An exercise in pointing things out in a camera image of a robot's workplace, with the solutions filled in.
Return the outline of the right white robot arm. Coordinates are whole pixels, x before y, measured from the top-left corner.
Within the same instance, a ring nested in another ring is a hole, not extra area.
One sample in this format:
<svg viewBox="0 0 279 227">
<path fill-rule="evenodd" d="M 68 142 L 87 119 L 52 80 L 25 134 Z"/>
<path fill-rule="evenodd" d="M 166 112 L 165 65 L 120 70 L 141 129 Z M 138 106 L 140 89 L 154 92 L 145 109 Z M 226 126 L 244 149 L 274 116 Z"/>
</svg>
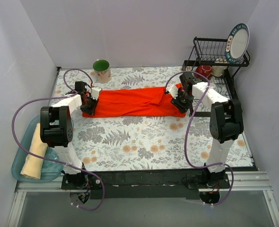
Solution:
<svg viewBox="0 0 279 227">
<path fill-rule="evenodd" d="M 198 174 L 185 177 L 189 188 L 203 185 L 213 188 L 226 179 L 225 169 L 228 153 L 238 136 L 243 133 L 243 115 L 241 103 L 237 99 L 228 99 L 211 87 L 205 76 L 195 71 L 182 71 L 176 74 L 180 78 L 181 87 L 165 86 L 165 93 L 172 97 L 171 103 L 181 113 L 190 112 L 193 120 L 197 107 L 192 105 L 197 98 L 210 110 L 209 131 L 213 138 L 209 158 L 203 166 L 190 164 L 198 170 Z"/>
</svg>

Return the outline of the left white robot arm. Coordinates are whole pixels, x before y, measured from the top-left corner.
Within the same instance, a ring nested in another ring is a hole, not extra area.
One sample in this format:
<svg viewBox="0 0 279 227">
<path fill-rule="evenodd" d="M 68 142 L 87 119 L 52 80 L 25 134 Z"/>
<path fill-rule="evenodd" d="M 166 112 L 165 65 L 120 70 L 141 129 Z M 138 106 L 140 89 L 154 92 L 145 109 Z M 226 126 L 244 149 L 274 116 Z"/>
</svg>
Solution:
<svg viewBox="0 0 279 227">
<path fill-rule="evenodd" d="M 90 87 L 86 82 L 75 82 L 75 89 L 66 98 L 52 106 L 44 106 L 40 110 L 40 138 L 43 143 L 56 152 L 59 160 L 66 165 L 64 176 L 69 184 L 78 189 L 88 186 L 88 177 L 83 172 L 84 164 L 77 157 L 72 146 L 73 123 L 71 114 L 77 109 L 93 116 L 100 87 Z"/>
</svg>

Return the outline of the orange t shirt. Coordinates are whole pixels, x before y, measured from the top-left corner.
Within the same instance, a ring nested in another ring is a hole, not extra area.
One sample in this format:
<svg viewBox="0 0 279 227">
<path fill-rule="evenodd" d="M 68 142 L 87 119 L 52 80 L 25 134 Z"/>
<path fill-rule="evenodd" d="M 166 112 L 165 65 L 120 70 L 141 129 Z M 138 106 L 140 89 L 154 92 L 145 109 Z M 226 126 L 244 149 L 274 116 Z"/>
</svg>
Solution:
<svg viewBox="0 0 279 227">
<path fill-rule="evenodd" d="M 165 87 L 103 90 L 99 95 L 94 115 L 82 113 L 86 118 L 120 116 L 173 116 L 185 117 L 171 103 L 172 96 L 165 94 Z"/>
</svg>

